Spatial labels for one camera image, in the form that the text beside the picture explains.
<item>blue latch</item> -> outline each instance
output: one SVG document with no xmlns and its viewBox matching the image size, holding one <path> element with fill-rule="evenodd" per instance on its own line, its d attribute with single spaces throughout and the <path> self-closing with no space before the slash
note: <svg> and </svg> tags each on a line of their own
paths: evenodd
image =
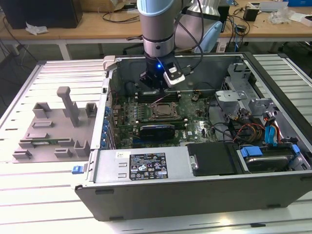
<svg viewBox="0 0 312 234">
<path fill-rule="evenodd" d="M 272 126 L 265 127 L 265 135 L 264 135 L 264 141 L 267 144 L 272 144 L 273 146 L 276 146 L 277 143 L 274 142 L 274 135 L 275 135 L 275 128 Z"/>
<path fill-rule="evenodd" d="M 110 113 L 111 113 L 111 109 L 108 106 L 106 106 L 105 107 L 105 116 L 108 116 Z"/>
<path fill-rule="evenodd" d="M 246 146 L 241 149 L 240 152 L 242 153 L 243 157 L 255 157 L 263 155 L 259 146 Z"/>
<path fill-rule="evenodd" d="M 300 153 L 300 149 L 297 145 L 292 145 L 292 149 L 296 155 L 298 155 Z"/>
<path fill-rule="evenodd" d="M 76 174 L 83 174 L 83 166 L 75 166 L 72 169 L 72 174 L 76 175 Z"/>
</svg>

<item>black computer tower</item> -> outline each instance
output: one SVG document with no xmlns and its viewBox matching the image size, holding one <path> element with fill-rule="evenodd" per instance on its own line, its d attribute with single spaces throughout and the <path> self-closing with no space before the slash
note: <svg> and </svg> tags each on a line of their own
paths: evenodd
<svg viewBox="0 0 312 234">
<path fill-rule="evenodd" d="M 76 28 L 82 18 L 80 0 L 0 0 L 13 29 L 34 26 Z"/>
</svg>

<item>gray floor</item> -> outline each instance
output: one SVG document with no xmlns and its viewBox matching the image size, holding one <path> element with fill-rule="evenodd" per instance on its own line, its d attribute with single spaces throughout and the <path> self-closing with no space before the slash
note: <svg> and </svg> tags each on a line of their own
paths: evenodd
<svg viewBox="0 0 312 234">
<path fill-rule="evenodd" d="M 122 55 L 123 48 L 130 46 L 131 44 L 104 44 L 103 50 L 105 55 Z M 248 46 L 243 46 L 241 51 L 250 51 L 253 54 L 267 54 L 271 47 L 271 43 L 249 43 Z M 57 45 L 31 45 L 28 49 L 37 60 L 62 60 L 61 53 Z M 70 51 L 73 55 L 73 59 L 99 59 L 103 55 L 99 54 L 97 44 L 79 44 L 70 45 Z M 229 51 L 234 51 L 234 47 L 230 46 Z M 28 78 L 31 70 L 35 67 L 36 62 L 25 54 L 23 59 L 23 66 L 21 67 L 21 58 L 24 55 L 25 50 L 21 48 L 20 55 L 15 58 L 6 59 L 0 64 L 0 94 L 4 99 L 4 102 L 0 99 L 0 116 L 5 112 L 6 106 L 10 104 L 22 84 Z M 304 72 L 311 73 L 312 62 L 311 53 L 305 46 L 296 42 L 291 42 L 284 47 L 285 54 L 287 54 Z M 142 54 L 141 48 L 131 49 L 128 54 Z"/>
</svg>

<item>white plastic bag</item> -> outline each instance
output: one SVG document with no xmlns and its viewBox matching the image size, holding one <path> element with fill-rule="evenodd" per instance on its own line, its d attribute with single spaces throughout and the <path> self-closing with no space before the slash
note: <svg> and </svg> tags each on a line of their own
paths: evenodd
<svg viewBox="0 0 312 234">
<path fill-rule="evenodd" d="M 277 12 L 271 12 L 269 15 L 269 22 L 276 23 L 289 23 L 290 16 L 292 16 L 295 11 L 289 10 L 288 7 L 279 9 Z"/>
<path fill-rule="evenodd" d="M 36 26 L 32 26 L 32 25 L 28 24 L 27 22 L 26 22 L 26 26 L 27 26 L 27 28 L 25 28 L 26 31 L 33 34 L 33 35 L 36 35 L 36 36 L 37 36 L 37 34 L 40 34 L 40 33 L 49 32 L 46 26 L 36 27 Z"/>
</svg>

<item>wooden tabletop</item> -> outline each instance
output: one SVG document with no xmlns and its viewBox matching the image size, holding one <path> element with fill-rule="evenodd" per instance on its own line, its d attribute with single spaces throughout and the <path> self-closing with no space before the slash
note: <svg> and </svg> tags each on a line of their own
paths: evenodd
<svg viewBox="0 0 312 234">
<path fill-rule="evenodd" d="M 230 13 L 239 7 L 243 7 L 249 0 L 238 0 L 239 6 L 231 7 Z M 312 7 L 290 7 L 298 13 L 311 14 Z M 111 20 L 125 20 L 138 14 L 134 13 L 113 13 Z M 307 27 L 299 22 L 292 21 L 291 23 L 272 24 L 268 21 L 269 13 L 261 13 L 257 16 L 255 22 L 249 22 L 250 32 L 247 37 L 311 37 L 312 27 Z M 240 19 L 235 19 L 236 24 L 246 24 Z M 83 13 L 82 20 L 77 28 L 48 28 L 49 32 L 41 35 L 31 35 L 24 29 L 13 30 L 8 24 L 12 34 L 20 40 L 29 39 L 124 39 L 127 37 L 141 35 L 140 22 L 117 24 L 106 22 L 102 19 L 102 13 Z M 225 32 L 221 37 L 230 37 L 232 33 L 231 24 L 227 23 Z M 2 19 L 0 20 L 0 38 L 12 39 L 9 33 L 5 30 Z"/>
<path fill-rule="evenodd" d="M 250 0 L 236 0 L 239 6 L 230 7 L 230 14 L 233 14 L 234 10 L 240 7 L 244 7 Z M 297 13 L 312 14 L 312 7 L 289 7 Z M 237 14 L 239 17 L 243 17 L 244 12 Z M 312 39 L 312 27 L 307 27 L 304 24 L 296 21 L 290 23 L 272 24 L 269 22 L 268 17 L 270 13 L 262 12 L 259 14 L 255 22 L 249 22 L 250 32 L 247 37 L 253 38 L 294 38 L 294 37 L 311 37 Z M 246 23 L 238 18 L 234 19 L 236 24 Z M 229 22 L 226 24 L 224 33 L 221 37 L 230 37 L 232 33 L 232 27 Z"/>
</svg>

